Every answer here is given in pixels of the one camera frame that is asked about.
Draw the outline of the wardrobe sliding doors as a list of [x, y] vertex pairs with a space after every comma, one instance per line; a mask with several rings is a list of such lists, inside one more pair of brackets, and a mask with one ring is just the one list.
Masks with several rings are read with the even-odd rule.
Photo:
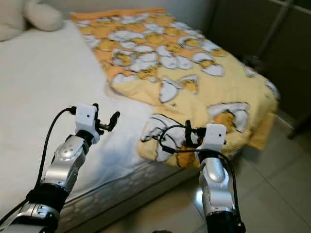
[[260, 72], [280, 92], [280, 110], [295, 120], [311, 115], [311, 0], [294, 0], [263, 53], [286, 0], [219, 0], [208, 37], [233, 55], [257, 55]]

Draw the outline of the beige plush toy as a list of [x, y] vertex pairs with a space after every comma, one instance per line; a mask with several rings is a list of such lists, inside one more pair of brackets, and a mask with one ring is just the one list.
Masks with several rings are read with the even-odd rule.
[[64, 25], [63, 14], [44, 0], [0, 0], [0, 41], [19, 36], [27, 24], [53, 32]]

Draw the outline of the white bed mattress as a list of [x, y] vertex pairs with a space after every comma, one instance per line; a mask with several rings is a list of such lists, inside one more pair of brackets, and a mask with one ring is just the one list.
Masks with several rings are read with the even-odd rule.
[[58, 112], [98, 103], [118, 124], [91, 146], [61, 212], [56, 233], [200, 232], [195, 203], [198, 172], [141, 158], [138, 138], [153, 108], [111, 91], [106, 75], [75, 24], [31, 29], [0, 43], [0, 213], [33, 189], [45, 136]]

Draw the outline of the yellow cartoon print blanket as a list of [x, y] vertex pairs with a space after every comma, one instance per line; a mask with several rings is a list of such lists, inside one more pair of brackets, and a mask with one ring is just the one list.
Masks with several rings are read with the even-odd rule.
[[262, 151], [276, 117], [276, 87], [198, 30], [162, 7], [73, 13], [71, 20], [116, 93], [149, 104], [153, 113], [138, 155], [180, 168], [199, 161], [184, 147], [185, 121], [227, 128], [222, 153], [249, 146]]

